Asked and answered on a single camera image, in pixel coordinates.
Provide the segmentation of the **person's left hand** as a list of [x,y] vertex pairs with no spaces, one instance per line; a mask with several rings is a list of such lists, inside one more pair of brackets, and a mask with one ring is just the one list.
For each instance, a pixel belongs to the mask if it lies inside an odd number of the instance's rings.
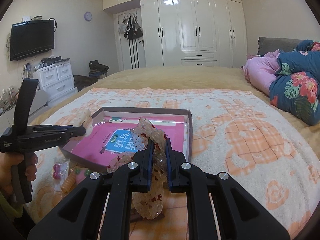
[[[1,193],[5,198],[9,198],[14,193],[14,189],[11,183],[11,167],[18,165],[24,160],[24,156],[19,153],[1,153],[0,154],[0,187]],[[36,179],[36,164],[38,163],[38,157],[36,154],[31,156],[31,163],[25,170],[25,175],[28,181],[34,181]]]

